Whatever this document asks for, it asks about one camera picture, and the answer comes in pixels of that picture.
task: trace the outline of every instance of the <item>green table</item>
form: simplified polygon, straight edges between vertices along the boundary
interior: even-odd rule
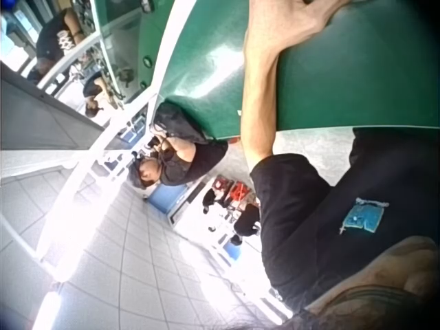
[[[140,9],[140,0],[96,0],[99,24],[102,27],[104,44],[115,74],[121,69],[132,69],[133,81],[128,84],[117,79],[124,101],[141,92],[141,83],[151,84],[160,43],[174,0],[155,0],[155,10],[145,14]],[[144,65],[144,57],[152,67]]]
[[[278,130],[438,127],[438,49],[411,3],[352,4],[322,34],[287,50],[278,66]],[[247,24],[248,0],[198,0],[160,91],[216,138],[239,134]]]

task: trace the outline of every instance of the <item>black t-shirt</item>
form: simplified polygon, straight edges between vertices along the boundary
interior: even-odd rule
[[[90,96],[95,97],[102,91],[102,88],[95,84],[95,80],[101,77],[102,74],[100,72],[96,72],[86,81],[86,83],[84,84],[84,89],[82,90],[82,94],[85,98],[88,98]]]
[[[249,237],[255,235],[258,230],[254,228],[256,222],[260,221],[260,209],[255,205],[246,205],[245,210],[234,223],[234,230],[240,236]]]
[[[203,196],[203,201],[201,201],[201,204],[203,206],[211,206],[214,204],[215,200],[215,192],[213,189],[208,190],[208,192]]]
[[[368,132],[355,131],[351,168],[335,187],[297,154],[266,158],[251,173],[261,201],[265,270],[293,310],[407,237],[439,244],[438,145]],[[375,233],[347,228],[340,234],[358,197],[389,206]]]
[[[161,153],[162,164],[160,181],[165,186],[180,186],[195,181],[211,171],[225,156],[228,143],[211,141],[208,144],[195,144],[196,152],[191,163],[180,159],[173,149]]]
[[[67,10],[64,9],[47,22],[36,41],[36,57],[58,62],[66,51],[75,47],[72,33],[64,22]]]

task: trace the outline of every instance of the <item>blue patch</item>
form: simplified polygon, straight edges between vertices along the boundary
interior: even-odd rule
[[[376,232],[382,220],[384,210],[388,206],[389,203],[366,201],[357,198],[354,207],[352,207],[342,222],[340,234],[345,231],[345,228],[357,228],[368,232]]]

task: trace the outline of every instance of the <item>black backpack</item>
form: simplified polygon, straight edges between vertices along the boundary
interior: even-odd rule
[[[202,129],[178,105],[165,101],[157,108],[153,124],[167,132],[168,137],[181,138],[186,141],[207,144]]]

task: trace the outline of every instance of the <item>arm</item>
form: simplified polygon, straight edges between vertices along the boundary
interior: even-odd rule
[[[191,163],[195,156],[195,144],[178,137],[169,137],[167,142],[176,150],[177,156],[185,162]]]
[[[66,14],[64,16],[64,22],[70,30],[71,35],[75,40],[75,44],[79,44],[85,39],[84,33],[81,30],[81,25],[73,9],[66,9]]]
[[[276,132],[276,66],[278,56],[246,59],[241,143],[249,170],[272,155]]]
[[[104,91],[104,93],[106,93],[107,96],[109,95],[109,89],[108,89],[107,84],[105,83],[105,81],[102,77],[95,79],[93,81],[93,83],[95,85],[101,87],[101,89]]]
[[[179,137],[168,137],[164,131],[158,131],[154,126],[150,128],[151,132],[156,135],[162,144],[162,150],[173,148],[177,156],[185,162],[191,163],[194,160],[196,147],[195,144]]]
[[[250,0],[244,45],[241,143],[250,171],[272,155],[276,132],[278,55],[322,31],[350,0]]]

